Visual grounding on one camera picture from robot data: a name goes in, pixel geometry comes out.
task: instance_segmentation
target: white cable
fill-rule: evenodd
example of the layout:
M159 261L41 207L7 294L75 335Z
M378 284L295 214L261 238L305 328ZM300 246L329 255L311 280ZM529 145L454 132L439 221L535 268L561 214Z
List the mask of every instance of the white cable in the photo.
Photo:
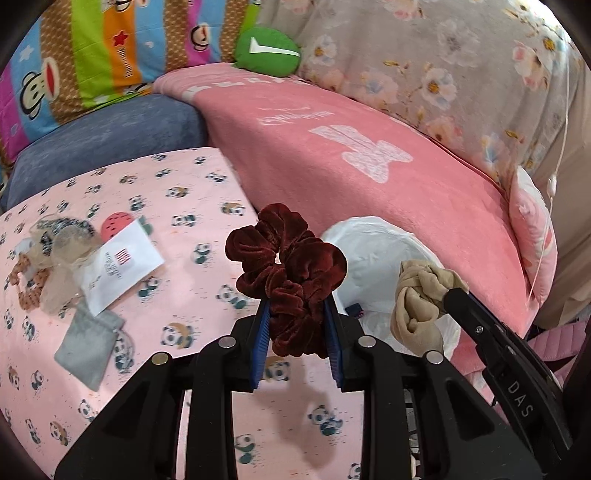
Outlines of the white cable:
M548 179L548 185L546 185L546 193L550 198L550 208L548 210L548 217L546 218L546 224L544 227L544 236L542 237L542 255L540 255L540 261L538 262L538 268L535 271L534 281L531 283L530 294L527 296L527 304L529 305L531 296L534 292L535 282L538 280L538 274L540 273L540 267L542 266L542 256L544 252L544 246L546 243L546 237L548 236L548 230L550 230L550 218L552 217L552 208L554 207L554 196L556 195L556 185L558 183L558 169L562 163L564 157L564 150L566 149L566 135L569 131L569 106L570 106L570 58L569 48L566 48L566 112L564 116L564 135L562 136L562 148L560 149L560 155L558 156L558 162L554 172Z

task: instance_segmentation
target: green round cushion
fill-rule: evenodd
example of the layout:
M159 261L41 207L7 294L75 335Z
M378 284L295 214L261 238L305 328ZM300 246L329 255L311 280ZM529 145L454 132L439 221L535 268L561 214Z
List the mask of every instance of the green round cushion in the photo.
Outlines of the green round cushion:
M278 30L253 27L238 38L235 66L274 77L287 77L300 64L300 48Z

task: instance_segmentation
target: white paper tag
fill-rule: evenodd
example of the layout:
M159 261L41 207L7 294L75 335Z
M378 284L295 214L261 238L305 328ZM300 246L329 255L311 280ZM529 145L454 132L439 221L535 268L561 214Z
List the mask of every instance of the white paper tag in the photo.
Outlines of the white paper tag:
M136 220L105 243L75 272L91 314L97 316L164 259Z

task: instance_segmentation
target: patterned scrunchie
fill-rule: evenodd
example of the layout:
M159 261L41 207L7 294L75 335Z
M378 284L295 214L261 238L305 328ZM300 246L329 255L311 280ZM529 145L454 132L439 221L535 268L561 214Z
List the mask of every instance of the patterned scrunchie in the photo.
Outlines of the patterned scrunchie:
M244 273L236 288L270 301L273 351L325 358L323 301L345 279L347 261L337 247L307 228L299 213L280 203L268 205L256 226L230 233L226 256L242 262ZM278 253L280 263L275 262Z

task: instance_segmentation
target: blue gripper pad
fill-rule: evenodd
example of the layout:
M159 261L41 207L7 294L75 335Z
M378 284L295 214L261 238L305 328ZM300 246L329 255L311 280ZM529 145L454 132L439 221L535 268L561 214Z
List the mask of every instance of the blue gripper pad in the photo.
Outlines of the blue gripper pad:
M265 360L267 360L267 352L269 350L269 319L271 318L271 313L269 312L269 301L261 301L264 301L265 304L262 307L261 322L251 350L252 388L258 388L258 384L262 380L265 371Z
M336 386L341 388L343 385L343 351L328 300L324 301L324 338L326 339L326 350L330 359L330 371L333 379L335 379Z

